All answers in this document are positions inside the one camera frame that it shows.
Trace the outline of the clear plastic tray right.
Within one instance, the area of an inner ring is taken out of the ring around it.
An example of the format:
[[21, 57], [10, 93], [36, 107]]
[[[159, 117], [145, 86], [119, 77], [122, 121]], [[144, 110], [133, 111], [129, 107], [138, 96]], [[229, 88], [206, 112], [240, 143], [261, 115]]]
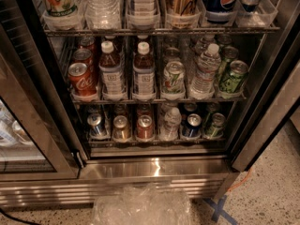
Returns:
[[268, 27], [278, 15], [278, 10], [270, 0], [261, 0], [252, 12], [245, 11], [237, 1], [236, 10], [235, 23], [238, 27]]

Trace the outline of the glass fridge door left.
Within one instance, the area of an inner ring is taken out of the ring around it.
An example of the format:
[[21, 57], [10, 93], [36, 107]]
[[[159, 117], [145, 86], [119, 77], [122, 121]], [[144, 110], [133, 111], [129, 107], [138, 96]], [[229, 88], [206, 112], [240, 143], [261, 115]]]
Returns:
[[0, 98], [10, 114], [1, 120], [1, 181], [76, 178], [78, 165], [4, 30]]

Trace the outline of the pepsi can top shelf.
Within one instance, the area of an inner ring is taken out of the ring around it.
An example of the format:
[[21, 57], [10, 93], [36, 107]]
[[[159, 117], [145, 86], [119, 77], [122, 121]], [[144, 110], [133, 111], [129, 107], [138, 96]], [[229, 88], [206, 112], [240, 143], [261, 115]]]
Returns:
[[203, 0], [210, 23], [227, 23], [233, 15], [236, 0]]

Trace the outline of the blue silver can bottom shelf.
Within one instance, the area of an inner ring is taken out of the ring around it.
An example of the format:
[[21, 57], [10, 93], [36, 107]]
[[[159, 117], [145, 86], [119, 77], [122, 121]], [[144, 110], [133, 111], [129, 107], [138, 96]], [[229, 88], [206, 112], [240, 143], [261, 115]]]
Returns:
[[105, 136], [107, 134], [105, 121], [100, 113], [91, 113], [87, 117], [87, 123], [93, 136]]

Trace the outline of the pepsi can shelf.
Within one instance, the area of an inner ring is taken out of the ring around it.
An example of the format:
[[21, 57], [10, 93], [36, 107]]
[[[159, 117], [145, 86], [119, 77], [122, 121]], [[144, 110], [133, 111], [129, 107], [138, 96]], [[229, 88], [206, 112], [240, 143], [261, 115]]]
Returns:
[[233, 15], [236, 0], [203, 0], [210, 23], [227, 23]]
[[190, 114], [183, 126], [182, 135], [188, 138], [197, 137], [200, 132], [201, 122], [202, 119], [198, 114]]

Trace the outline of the right brown tea bottle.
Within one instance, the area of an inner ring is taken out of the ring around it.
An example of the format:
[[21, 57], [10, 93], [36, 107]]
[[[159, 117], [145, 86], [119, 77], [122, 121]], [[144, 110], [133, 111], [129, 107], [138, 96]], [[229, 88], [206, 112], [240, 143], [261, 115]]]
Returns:
[[148, 42], [138, 44], [138, 52], [133, 62], [134, 93], [150, 95], [154, 93], [155, 63]]

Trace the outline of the pepsi can bottom shelf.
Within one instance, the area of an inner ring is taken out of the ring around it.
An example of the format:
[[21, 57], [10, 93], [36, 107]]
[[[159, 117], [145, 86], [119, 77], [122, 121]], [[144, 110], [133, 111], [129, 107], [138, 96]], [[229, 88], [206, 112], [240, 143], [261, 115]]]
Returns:
[[197, 137], [200, 132], [201, 122], [202, 119], [198, 114], [190, 114], [183, 126], [182, 135], [188, 138]]

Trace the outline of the red can bottom shelf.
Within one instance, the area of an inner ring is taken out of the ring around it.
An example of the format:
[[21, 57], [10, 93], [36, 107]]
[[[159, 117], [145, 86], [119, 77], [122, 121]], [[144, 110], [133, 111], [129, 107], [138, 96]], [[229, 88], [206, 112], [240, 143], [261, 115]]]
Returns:
[[137, 121], [137, 137], [139, 139], [150, 139], [153, 137], [153, 119], [150, 115], [141, 115]]

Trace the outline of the stainless steel fridge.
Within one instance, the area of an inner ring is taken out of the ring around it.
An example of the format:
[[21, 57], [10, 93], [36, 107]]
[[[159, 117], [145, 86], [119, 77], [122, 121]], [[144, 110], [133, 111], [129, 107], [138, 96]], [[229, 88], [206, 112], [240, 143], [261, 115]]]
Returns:
[[[238, 27], [236, 2], [226, 23], [207, 21], [203, 0], [195, 13], [171, 14], [166, 0], [157, 0], [154, 15], [136, 16], [129, 0], [119, 0], [121, 27], [91, 30], [84, 16], [85, 0], [74, 0], [76, 11], [64, 17], [48, 14], [42, 0], [0, 0], [0, 31], [4, 30], [43, 99], [53, 121], [78, 165], [74, 179], [12, 181], [0, 183], [5, 207], [85, 204], [125, 187], [182, 189], [192, 198], [219, 198], [237, 176], [249, 170], [281, 130], [299, 104], [300, 0], [270, 0], [277, 16], [268, 27]], [[68, 78], [72, 55], [82, 37], [94, 37], [97, 51], [90, 68], [97, 92], [78, 96]], [[111, 41], [120, 55], [125, 91], [109, 95], [98, 66], [101, 43]], [[154, 93], [134, 93], [133, 62], [138, 44], [148, 42], [155, 63]], [[189, 90], [194, 59], [209, 44], [239, 51], [237, 60], [248, 65], [248, 74], [237, 93], [219, 90], [215, 77], [208, 94]], [[184, 91], [162, 90], [163, 70], [171, 61], [185, 67]], [[179, 109], [182, 120], [174, 141], [160, 139], [166, 112]], [[107, 134], [93, 136], [87, 123], [100, 113]], [[182, 135], [192, 113], [201, 119], [197, 137]], [[225, 116], [223, 134], [207, 138], [204, 130], [214, 113]], [[124, 115], [129, 138], [113, 137], [113, 119]], [[141, 115], [153, 119], [150, 139], [137, 137]]]

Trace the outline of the coca-cola can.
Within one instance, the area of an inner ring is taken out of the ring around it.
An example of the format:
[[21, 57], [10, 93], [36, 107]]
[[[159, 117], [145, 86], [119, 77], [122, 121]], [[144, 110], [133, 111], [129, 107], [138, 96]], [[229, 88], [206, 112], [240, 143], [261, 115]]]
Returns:
[[93, 54], [90, 50], [85, 48], [76, 50], [72, 55], [72, 59], [74, 62], [85, 63], [89, 67], [93, 65]]
[[76, 95], [87, 97], [97, 92], [94, 76], [85, 63], [71, 64], [67, 75]]
[[96, 39], [94, 37], [81, 37], [78, 42], [78, 47], [88, 49], [92, 54], [96, 54], [97, 46]]

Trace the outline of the gold can bottom shelf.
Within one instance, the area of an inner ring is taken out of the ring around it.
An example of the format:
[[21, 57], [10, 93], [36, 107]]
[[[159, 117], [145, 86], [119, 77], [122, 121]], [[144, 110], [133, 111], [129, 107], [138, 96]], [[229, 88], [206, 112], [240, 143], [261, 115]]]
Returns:
[[129, 138], [128, 119], [124, 115], [117, 115], [113, 119], [113, 137], [118, 140], [126, 140]]

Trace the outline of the green can shelf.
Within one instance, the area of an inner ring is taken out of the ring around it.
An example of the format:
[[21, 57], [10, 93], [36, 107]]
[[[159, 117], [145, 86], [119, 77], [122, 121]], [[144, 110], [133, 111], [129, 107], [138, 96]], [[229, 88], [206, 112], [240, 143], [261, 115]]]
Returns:
[[237, 93], [247, 75], [248, 65], [241, 60], [234, 60], [225, 68], [219, 81], [218, 88], [225, 93]]
[[212, 115], [210, 123], [204, 130], [204, 135], [207, 138], [215, 139], [223, 134], [226, 118], [223, 114], [216, 112]]
[[221, 64], [218, 68], [216, 75], [217, 80], [219, 81], [222, 73], [225, 71], [225, 68], [234, 60], [237, 60], [239, 56], [239, 51], [233, 46], [225, 46], [221, 49], [220, 57]]

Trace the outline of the water bottle middle shelf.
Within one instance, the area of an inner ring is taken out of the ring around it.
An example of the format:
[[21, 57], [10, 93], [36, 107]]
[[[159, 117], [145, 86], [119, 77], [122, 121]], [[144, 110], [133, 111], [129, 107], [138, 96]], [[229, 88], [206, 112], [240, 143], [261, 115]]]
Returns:
[[197, 94], [208, 94], [221, 64], [219, 46], [216, 43], [208, 45], [207, 49], [197, 56], [194, 61], [196, 65], [189, 90]]

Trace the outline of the front green can middle shelf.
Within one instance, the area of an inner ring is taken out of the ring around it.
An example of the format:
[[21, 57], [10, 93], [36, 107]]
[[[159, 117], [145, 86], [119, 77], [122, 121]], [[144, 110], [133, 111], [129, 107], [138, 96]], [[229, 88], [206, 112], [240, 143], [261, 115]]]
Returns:
[[225, 93], [237, 93], [247, 75], [248, 65], [241, 60], [234, 60], [225, 68], [219, 81], [218, 88]]

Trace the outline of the water bottle bottom shelf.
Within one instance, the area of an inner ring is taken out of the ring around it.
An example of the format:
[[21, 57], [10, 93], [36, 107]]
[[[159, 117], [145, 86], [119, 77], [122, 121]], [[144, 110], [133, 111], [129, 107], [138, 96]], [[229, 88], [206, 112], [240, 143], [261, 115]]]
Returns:
[[181, 120], [182, 116], [178, 108], [172, 107], [169, 109], [166, 112], [160, 127], [160, 139], [162, 141], [176, 140]]

